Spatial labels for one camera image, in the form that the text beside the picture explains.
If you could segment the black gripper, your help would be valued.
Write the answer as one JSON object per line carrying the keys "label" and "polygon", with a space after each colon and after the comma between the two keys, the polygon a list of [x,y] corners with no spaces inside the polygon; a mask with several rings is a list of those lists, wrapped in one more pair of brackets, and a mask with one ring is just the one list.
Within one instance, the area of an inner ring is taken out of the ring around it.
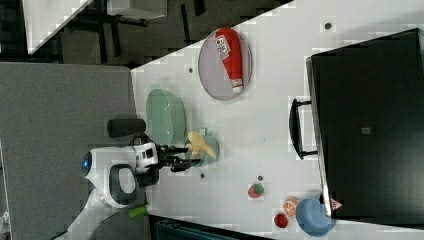
{"label": "black gripper", "polygon": [[172,162],[173,155],[179,153],[188,152],[188,148],[168,146],[168,145],[158,145],[156,147],[157,156],[158,156],[158,166],[170,167],[172,172],[183,172],[187,169],[190,169],[192,166],[197,165],[200,162],[200,159],[178,159]]}

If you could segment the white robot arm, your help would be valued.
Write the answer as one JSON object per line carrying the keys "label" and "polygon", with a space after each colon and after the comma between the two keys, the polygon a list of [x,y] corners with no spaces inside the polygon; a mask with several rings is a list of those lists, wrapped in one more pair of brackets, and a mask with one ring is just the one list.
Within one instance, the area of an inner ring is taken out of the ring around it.
{"label": "white robot arm", "polygon": [[153,142],[90,150],[82,161],[82,174],[93,190],[67,230],[51,240],[90,240],[103,221],[137,200],[148,178],[153,183],[158,181],[154,174],[161,168],[181,172],[200,162],[198,158],[179,156],[187,152],[186,148]]}

